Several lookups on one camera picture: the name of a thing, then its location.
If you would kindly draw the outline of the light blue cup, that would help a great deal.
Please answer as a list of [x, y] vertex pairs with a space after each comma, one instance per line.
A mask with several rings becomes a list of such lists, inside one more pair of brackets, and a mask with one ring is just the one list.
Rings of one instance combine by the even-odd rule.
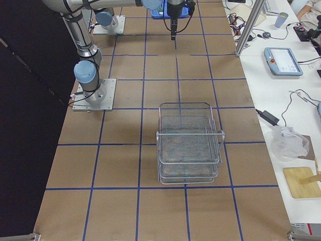
[[274, 26], [280, 28], [288, 18], [288, 13], [280, 12], [276, 18]]

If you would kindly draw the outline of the blue teach pendant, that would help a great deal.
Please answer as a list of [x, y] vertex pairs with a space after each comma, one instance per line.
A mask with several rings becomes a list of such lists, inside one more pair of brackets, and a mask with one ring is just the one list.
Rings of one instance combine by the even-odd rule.
[[290, 48], [266, 47], [264, 49], [264, 57], [273, 75], [303, 75], [303, 71]]

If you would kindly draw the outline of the black power adapter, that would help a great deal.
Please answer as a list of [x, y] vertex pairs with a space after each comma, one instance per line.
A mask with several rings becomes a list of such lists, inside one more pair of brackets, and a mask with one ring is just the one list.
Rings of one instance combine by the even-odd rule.
[[271, 113], [269, 113], [268, 111], [266, 111], [266, 110], [260, 111], [260, 110], [256, 109], [256, 112], [258, 113], [258, 115], [261, 118], [263, 118], [265, 121], [267, 121], [272, 126], [278, 125], [279, 119], [277, 117], [275, 117], [274, 115], [272, 115]]

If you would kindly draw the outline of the person in beige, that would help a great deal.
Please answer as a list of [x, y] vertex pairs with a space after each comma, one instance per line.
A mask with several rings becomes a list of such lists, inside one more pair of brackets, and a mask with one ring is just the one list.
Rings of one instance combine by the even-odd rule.
[[306, 30], [318, 29], [317, 17], [320, 16], [320, 0], [307, 1], [296, 16]]

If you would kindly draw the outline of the clear plastic bag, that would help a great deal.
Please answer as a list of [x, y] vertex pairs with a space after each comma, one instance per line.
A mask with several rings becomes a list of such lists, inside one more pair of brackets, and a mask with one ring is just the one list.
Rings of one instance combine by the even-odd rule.
[[296, 132], [293, 127], [274, 126], [271, 133], [271, 149], [276, 157], [298, 158], [308, 155], [309, 140]]

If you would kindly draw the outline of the brown cardboard sheet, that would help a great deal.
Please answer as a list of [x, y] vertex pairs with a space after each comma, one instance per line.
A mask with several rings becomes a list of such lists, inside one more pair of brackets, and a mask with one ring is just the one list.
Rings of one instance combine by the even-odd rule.
[[307, 140], [309, 141], [309, 151], [308, 151], [308, 154], [306, 156], [299, 156], [298, 158], [314, 161], [315, 153], [314, 153], [314, 150], [313, 150], [313, 145], [312, 145], [312, 142], [311, 142], [311, 138], [308, 135], [303, 135], [303, 136], [305, 138], [307, 138]]

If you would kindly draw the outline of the wooden board stand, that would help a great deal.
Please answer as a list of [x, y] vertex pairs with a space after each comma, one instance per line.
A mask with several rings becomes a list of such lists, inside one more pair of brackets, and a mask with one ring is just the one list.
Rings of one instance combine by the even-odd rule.
[[286, 183], [294, 199], [320, 198], [320, 170], [314, 159], [316, 174], [309, 167], [288, 167], [283, 169]]

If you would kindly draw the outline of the aluminium frame post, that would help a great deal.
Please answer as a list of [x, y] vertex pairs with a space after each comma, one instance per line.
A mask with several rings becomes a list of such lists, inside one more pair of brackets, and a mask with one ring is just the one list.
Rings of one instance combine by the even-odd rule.
[[245, 27], [243, 29], [243, 32], [241, 34], [241, 37], [237, 43], [236, 50], [235, 50], [236, 57], [240, 57], [246, 43], [248, 42], [248, 38], [251, 34], [254, 24], [256, 23], [259, 15], [263, 9], [264, 3], [265, 3], [265, 0], [255, 1], [254, 6], [249, 14], [248, 20], [247, 20]]

